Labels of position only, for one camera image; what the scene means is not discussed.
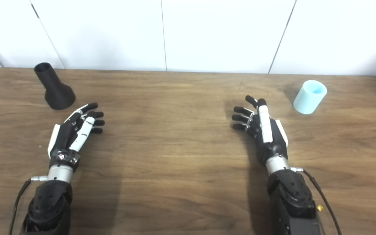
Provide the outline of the white and black left hand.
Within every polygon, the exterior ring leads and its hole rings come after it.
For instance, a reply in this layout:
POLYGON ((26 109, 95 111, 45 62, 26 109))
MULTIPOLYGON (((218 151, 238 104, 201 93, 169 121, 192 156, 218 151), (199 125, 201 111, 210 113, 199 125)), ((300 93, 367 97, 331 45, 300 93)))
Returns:
POLYGON ((101 134, 105 125, 103 112, 95 111, 98 103, 89 103, 75 110, 62 124, 54 125, 48 144, 49 166, 65 165, 76 171, 79 151, 91 134, 101 134))

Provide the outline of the white and black right hand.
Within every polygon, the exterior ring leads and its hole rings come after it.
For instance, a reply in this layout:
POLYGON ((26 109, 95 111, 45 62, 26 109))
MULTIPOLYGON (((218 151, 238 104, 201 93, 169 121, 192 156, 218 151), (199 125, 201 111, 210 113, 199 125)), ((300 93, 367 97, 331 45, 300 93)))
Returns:
POLYGON ((233 129, 246 132, 255 142, 257 159, 260 164, 275 156, 288 159, 288 139, 279 120, 273 119, 265 99, 255 99, 246 95, 245 100, 254 110, 245 107, 234 107, 233 129))

